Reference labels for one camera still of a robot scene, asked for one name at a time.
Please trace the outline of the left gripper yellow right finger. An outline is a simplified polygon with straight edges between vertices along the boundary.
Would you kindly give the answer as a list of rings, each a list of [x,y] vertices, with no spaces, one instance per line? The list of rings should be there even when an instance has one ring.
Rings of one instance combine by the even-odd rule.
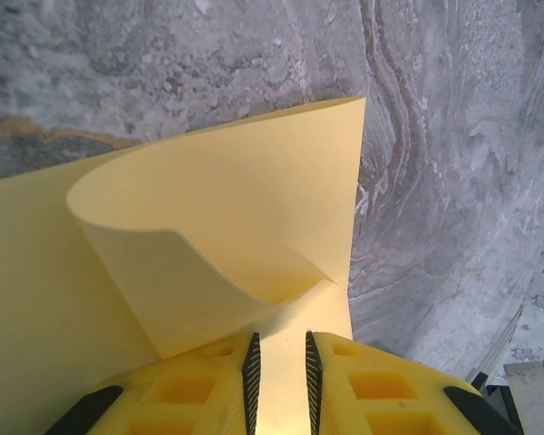
[[[462,379],[333,333],[306,333],[311,435],[521,435]]]

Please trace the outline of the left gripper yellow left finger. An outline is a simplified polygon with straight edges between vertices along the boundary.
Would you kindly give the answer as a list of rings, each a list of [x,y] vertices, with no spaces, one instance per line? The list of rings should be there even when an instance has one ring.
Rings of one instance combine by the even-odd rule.
[[[44,435],[256,435],[258,333],[230,336],[111,378]]]

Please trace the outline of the yellow square paper sheet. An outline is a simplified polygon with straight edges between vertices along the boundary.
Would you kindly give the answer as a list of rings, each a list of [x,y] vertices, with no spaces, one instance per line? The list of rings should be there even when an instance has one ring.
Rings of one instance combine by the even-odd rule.
[[[0,435],[348,283],[365,101],[0,180]]]

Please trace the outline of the aluminium side rail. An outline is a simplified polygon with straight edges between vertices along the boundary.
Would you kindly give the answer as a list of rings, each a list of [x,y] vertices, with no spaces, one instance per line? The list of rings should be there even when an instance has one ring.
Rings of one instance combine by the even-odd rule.
[[[487,380],[500,368],[507,351],[510,348],[512,337],[516,331],[524,304],[521,304],[506,326],[497,333],[491,341],[489,350],[482,356],[480,363],[473,366],[464,377],[475,388],[481,389]]]

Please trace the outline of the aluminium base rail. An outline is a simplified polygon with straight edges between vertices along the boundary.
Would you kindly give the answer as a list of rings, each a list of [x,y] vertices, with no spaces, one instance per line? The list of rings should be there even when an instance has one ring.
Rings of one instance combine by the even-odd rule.
[[[525,435],[544,435],[544,360],[504,365]]]

